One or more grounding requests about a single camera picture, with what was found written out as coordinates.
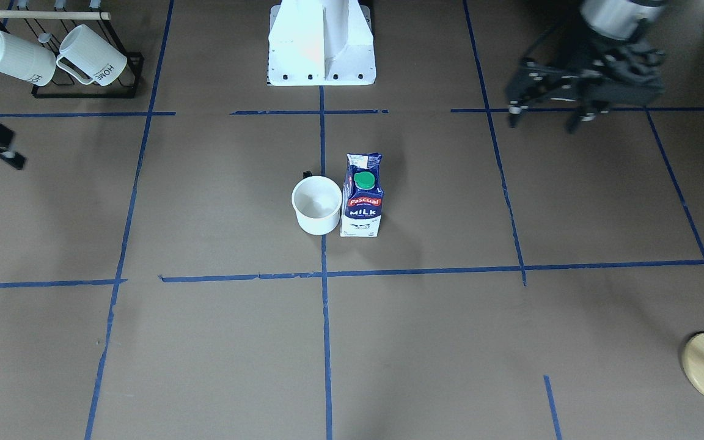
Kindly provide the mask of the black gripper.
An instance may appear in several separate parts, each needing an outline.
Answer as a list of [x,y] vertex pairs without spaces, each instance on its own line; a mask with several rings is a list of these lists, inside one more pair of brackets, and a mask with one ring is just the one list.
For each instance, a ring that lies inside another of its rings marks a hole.
[[660,66],[667,54],[645,39],[634,43],[585,35],[578,39],[582,54],[579,101],[565,123],[574,134],[581,123],[609,112],[609,104],[646,106],[665,91]]

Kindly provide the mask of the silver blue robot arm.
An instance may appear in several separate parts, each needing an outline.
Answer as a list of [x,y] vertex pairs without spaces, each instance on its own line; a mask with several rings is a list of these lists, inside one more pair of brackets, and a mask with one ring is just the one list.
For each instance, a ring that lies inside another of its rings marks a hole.
[[667,55],[646,35],[665,1],[584,1],[576,37],[579,107],[565,125],[575,133],[614,104],[646,106],[665,90],[659,70]]

